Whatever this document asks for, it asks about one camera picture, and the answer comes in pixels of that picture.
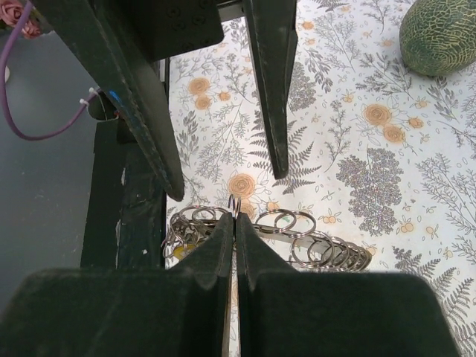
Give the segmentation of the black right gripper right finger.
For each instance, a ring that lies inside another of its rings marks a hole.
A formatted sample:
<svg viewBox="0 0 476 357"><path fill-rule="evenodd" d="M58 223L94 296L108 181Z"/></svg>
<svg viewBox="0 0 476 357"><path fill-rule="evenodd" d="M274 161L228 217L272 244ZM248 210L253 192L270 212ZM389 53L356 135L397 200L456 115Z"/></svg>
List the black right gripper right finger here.
<svg viewBox="0 0 476 357"><path fill-rule="evenodd" d="M431 287L400 273L302 272L236 220L242 356L457 356Z"/></svg>

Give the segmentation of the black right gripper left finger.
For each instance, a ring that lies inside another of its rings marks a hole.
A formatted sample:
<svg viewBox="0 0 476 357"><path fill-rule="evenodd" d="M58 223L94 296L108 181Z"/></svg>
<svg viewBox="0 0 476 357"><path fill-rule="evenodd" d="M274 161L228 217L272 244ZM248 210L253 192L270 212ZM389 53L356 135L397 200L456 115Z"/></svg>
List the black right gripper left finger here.
<svg viewBox="0 0 476 357"><path fill-rule="evenodd" d="M173 268L54 268L1 317L3 356L226 356L234 221Z"/></svg>

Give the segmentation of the metal ring disc key organizer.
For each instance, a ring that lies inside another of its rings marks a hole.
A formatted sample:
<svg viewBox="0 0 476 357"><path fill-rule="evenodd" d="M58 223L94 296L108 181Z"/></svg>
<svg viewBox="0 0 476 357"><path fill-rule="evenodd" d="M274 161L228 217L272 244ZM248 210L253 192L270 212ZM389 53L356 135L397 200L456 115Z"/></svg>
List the metal ring disc key organizer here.
<svg viewBox="0 0 476 357"><path fill-rule="evenodd" d="M244 207L244 200L231 194L226 208L191 205L172 214L161 244L165 261L180 261L173 256L177 245L196 244L198 248L209 240L224 214L236 218ZM289 256L285 262L298 270L361 272L372 260L371 253L360 245L319 231L314 216L303 211L272 208L252 219L251 228L267 244L288 244Z"/></svg>

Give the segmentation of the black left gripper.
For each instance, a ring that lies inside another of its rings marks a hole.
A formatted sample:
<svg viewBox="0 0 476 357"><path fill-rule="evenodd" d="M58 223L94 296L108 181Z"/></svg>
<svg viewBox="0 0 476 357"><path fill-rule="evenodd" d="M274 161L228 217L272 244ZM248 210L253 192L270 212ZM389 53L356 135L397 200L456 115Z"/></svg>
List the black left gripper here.
<svg viewBox="0 0 476 357"><path fill-rule="evenodd" d="M164 85L152 62L220 43L215 1L35 1L60 39L126 121L166 194L184 178ZM242 3L276 179L289 171L287 103L298 43L297 2Z"/></svg>

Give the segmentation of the yellow key tag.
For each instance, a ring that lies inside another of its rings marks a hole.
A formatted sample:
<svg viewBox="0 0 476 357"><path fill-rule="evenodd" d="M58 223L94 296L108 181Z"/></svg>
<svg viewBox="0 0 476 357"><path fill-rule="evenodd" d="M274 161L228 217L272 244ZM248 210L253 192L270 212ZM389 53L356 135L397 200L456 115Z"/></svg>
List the yellow key tag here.
<svg viewBox="0 0 476 357"><path fill-rule="evenodd" d="M194 249L196 249L196 244L184 244L184 245L177 245L173 250L173 256L177 260L184 259L189 253L191 253Z"/></svg>

